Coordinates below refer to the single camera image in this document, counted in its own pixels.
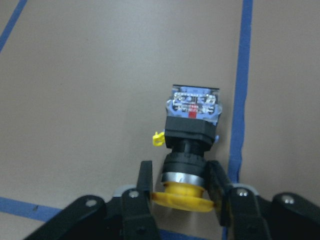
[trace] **red contact element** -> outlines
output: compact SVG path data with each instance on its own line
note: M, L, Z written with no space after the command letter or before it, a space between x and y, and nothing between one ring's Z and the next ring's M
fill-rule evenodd
M198 105L195 105L195 104L190 105L188 118L196 119L197 112L198 112Z

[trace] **metal ring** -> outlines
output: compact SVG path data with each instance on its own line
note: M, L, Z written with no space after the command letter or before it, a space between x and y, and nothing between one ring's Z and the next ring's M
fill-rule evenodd
M203 188L205 187L205 180L202 177L184 172L164 172L162 173L161 182L176 182L183 184L192 184Z

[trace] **screw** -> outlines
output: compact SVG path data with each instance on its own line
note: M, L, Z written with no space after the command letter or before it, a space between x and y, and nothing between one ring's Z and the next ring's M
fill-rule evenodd
M130 198L137 198L138 196L139 196L139 192L138 191L129 192L129 197Z
M96 205L96 204L97 204L97 201L94 200L94 199L90 199L90 200L86 201L86 203L85 203L85 205L86 205L87 207L89 207L89 208L93 207L93 206Z
M290 195L283 195L281 197L281 200L284 201L285 204L294 204L295 203L294 198Z
M238 188L236 190L236 194L238 194L240 197L246 197L248 196L248 191L244 188Z

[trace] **yellow locking tab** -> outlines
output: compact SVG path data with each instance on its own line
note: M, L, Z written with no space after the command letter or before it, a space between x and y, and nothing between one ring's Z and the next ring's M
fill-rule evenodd
M158 134L158 132L156 131L155 135L153 135L152 137L153 146L159 147L162 146L165 142L165 132L163 131Z

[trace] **blue tape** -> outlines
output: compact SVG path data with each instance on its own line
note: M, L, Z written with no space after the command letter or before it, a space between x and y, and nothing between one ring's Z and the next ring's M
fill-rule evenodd
M15 7L8 23L6 24L1 36L0 36L0 53L2 49L4 48L10 33L12 32L12 29L14 28L22 10L24 9L26 3L28 0L19 0L17 6Z
M160 236L162 240L205 240L204 238L187 236L184 234L166 231L166 230L160 230Z
M47 222L61 209L0 197L0 212Z
M228 176L233 183L239 182L245 139L245 103L248 91L252 9L253 0L243 0L228 164Z

